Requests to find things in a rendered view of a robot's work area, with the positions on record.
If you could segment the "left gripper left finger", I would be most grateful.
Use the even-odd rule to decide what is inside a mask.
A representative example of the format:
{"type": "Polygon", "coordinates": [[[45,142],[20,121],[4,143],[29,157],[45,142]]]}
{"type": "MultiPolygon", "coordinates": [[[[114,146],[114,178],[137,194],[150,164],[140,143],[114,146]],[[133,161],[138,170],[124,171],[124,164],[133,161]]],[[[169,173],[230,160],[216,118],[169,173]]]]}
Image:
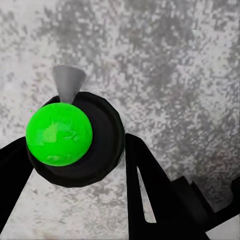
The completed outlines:
{"type": "Polygon", "coordinates": [[[0,149],[0,234],[33,169],[25,136],[0,149]]]}

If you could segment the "insectifuge atomizer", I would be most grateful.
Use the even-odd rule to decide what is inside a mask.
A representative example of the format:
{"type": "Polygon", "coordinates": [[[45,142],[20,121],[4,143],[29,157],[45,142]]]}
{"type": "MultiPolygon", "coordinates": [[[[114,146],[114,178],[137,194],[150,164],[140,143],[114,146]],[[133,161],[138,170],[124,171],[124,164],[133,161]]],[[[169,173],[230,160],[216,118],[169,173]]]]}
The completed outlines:
{"type": "Polygon", "coordinates": [[[26,149],[33,168],[52,184],[83,188],[102,181],[120,163],[126,132],[119,112],[103,97],[79,92],[87,73],[51,69],[58,96],[30,118],[26,149]]]}

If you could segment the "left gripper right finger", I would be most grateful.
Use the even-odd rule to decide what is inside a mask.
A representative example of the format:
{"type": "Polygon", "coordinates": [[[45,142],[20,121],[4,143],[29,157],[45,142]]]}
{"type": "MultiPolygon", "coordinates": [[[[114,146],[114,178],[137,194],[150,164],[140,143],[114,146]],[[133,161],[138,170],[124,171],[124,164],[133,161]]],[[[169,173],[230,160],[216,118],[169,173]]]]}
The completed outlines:
{"type": "Polygon", "coordinates": [[[144,141],[125,134],[129,240],[210,240],[144,141]],[[156,223],[145,220],[137,167],[156,223]]]}

